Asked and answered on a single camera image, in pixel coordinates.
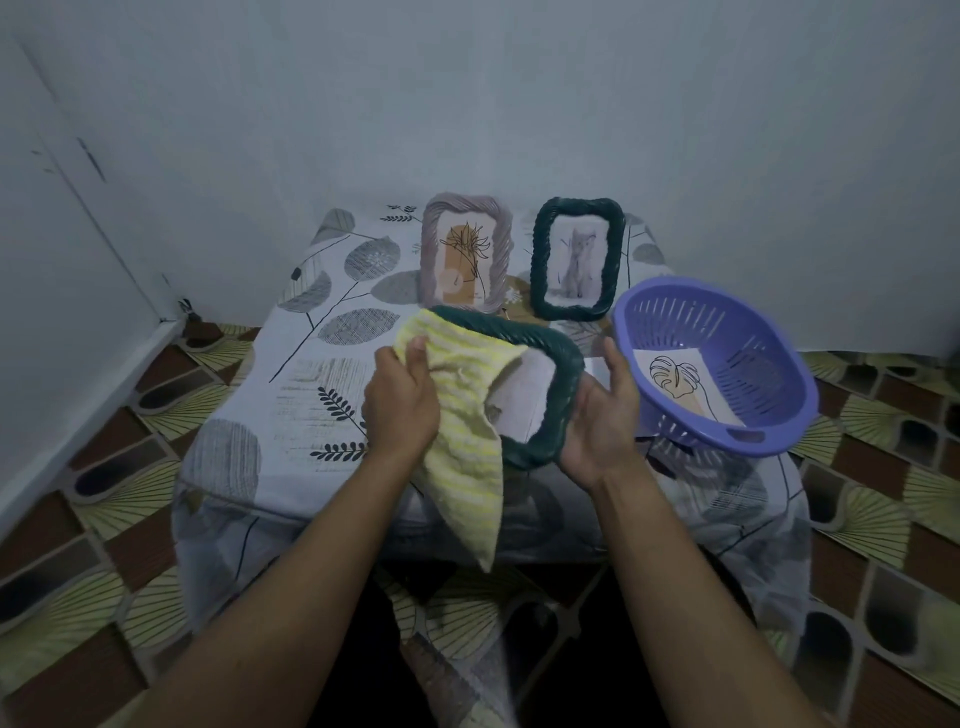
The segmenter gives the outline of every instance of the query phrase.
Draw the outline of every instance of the forearm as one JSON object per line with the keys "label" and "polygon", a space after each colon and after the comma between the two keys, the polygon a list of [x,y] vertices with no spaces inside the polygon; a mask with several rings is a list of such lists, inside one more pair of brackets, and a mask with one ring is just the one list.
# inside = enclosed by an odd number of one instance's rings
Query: forearm
{"label": "forearm", "polygon": [[297,542],[148,693],[133,726],[302,726],[414,463],[372,453]]}
{"label": "forearm", "polygon": [[637,461],[592,495],[671,724],[822,725],[690,539],[646,465]]}

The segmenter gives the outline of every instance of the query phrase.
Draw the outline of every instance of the table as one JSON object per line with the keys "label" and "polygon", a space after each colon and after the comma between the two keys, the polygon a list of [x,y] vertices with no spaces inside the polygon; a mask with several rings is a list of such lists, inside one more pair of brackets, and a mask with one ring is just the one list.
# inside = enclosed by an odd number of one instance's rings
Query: table
{"label": "table", "polygon": [[[199,629],[297,538],[362,456],[356,417],[372,353],[393,343],[419,308],[417,206],[331,210],[278,305],[183,461],[173,529],[188,615]],[[501,315],[539,322],[529,304],[535,210],[515,211],[514,247]],[[617,293],[669,275],[649,227],[627,216]],[[553,322],[585,356],[609,331]],[[748,460],[662,438],[637,447],[694,539],[742,584],[761,626],[802,632],[810,527],[797,468],[785,453]],[[505,478],[497,561],[602,560],[606,548],[589,498],[556,466]],[[383,556],[472,559],[433,503],[409,488]]]}

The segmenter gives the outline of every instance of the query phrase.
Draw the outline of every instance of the dark green picture frame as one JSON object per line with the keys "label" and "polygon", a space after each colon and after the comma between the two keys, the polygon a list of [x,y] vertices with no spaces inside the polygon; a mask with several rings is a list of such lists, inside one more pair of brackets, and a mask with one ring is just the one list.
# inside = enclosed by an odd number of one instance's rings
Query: dark green picture frame
{"label": "dark green picture frame", "polygon": [[507,321],[487,313],[435,305],[431,309],[442,319],[470,331],[524,346],[539,349],[557,366],[553,381],[546,392],[546,411],[540,429],[528,442],[520,443],[511,437],[500,436],[503,444],[503,462],[521,471],[552,463],[560,457],[570,421],[573,401],[580,386],[584,358],[577,345],[559,331],[536,324]]}
{"label": "dark green picture frame", "polygon": [[[593,306],[559,306],[546,301],[546,267],[550,259],[550,227],[558,215],[579,217],[596,215],[609,223],[607,229],[607,257],[600,273],[600,298]],[[616,295],[616,277],[620,273],[620,254],[623,249],[623,210],[613,200],[603,197],[598,200],[578,200],[569,197],[554,197],[548,200],[537,213],[534,223],[534,252],[530,261],[530,305],[545,321],[596,321],[601,319],[613,305]]]}

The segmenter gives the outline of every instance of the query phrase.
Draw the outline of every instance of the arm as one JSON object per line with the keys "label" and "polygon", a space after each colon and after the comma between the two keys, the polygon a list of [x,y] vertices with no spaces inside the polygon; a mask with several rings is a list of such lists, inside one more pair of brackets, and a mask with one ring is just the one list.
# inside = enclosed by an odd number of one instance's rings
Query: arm
{"label": "arm", "polygon": [[561,455],[587,490],[660,702],[678,728],[824,723],[693,543],[634,447],[627,360],[605,342],[612,392],[584,375]]}
{"label": "arm", "polygon": [[440,425],[422,338],[376,353],[357,471],[261,579],[153,687],[131,726],[302,726],[340,651],[410,473]]}

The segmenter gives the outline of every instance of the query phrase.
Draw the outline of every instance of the left hand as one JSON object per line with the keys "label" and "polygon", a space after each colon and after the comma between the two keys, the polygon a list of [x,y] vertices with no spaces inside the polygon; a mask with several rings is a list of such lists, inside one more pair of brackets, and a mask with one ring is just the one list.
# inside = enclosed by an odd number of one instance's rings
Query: left hand
{"label": "left hand", "polygon": [[376,371],[364,391],[370,455],[398,454],[419,463],[440,428],[440,403],[427,367],[426,338],[407,345],[407,365],[383,347],[373,356]]}

